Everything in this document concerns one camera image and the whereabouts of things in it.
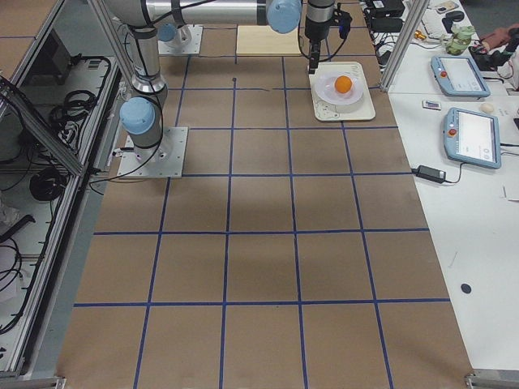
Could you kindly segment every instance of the wooden board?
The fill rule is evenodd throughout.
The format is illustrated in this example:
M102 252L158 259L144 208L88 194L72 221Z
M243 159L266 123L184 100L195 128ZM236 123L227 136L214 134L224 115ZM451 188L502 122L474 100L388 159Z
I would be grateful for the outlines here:
M270 26L239 26L237 55L299 55L298 29L288 34Z

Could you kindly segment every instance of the white tray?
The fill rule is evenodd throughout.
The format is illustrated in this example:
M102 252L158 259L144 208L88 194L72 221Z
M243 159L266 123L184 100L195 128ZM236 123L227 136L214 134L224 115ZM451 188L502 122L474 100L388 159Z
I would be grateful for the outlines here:
M360 80L363 87L362 101L355 104L354 110L347 113L338 113L336 106L322 100L314 90L314 82L317 78L327 72L338 72ZM310 78L311 99L314 103L315 117L322 122L336 122L340 120L371 120L375 117L375 107L371 101L370 90L367 86L366 77L362 71L362 65L358 62L323 62Z

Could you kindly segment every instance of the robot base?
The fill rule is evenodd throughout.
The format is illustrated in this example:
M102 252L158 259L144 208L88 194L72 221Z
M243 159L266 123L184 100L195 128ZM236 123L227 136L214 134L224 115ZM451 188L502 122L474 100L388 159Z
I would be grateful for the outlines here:
M191 32L191 41L180 48L168 46L166 43L159 41L159 55L161 56L182 56L191 54L200 54L200 47L202 46L202 26L193 24L188 26Z
M154 156L153 161L123 178L180 178L184 166L184 156L186 155L187 132L187 127L166 127L162 142L173 145L171 152L163 157ZM129 136L125 147L133 147L133 142ZM130 172L141 164L142 161L137 160L133 152L125 152L119 165L118 175Z

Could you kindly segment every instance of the black round object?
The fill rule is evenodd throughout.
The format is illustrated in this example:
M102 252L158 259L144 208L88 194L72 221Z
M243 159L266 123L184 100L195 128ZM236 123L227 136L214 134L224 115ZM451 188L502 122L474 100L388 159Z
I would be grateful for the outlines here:
M467 293L467 294L472 292L472 288L470 287L469 284L461 284L461 290L463 291L463 293Z
M66 186L66 177L50 167L32 176L29 190L32 197L39 201L52 201L62 195Z

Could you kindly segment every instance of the white round object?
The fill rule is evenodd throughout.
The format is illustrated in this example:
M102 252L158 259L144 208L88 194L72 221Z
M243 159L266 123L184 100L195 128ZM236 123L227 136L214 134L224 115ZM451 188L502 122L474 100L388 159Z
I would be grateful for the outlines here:
M494 112L494 105L490 103L483 103L479 106L479 109L481 109L484 113L492 113Z
M362 97L362 85L355 77L350 77L352 81L351 89L346 93L340 93L335 89L337 77L345 75L340 72L324 73L315 81L314 89L317 96L327 103L334 105L352 105Z

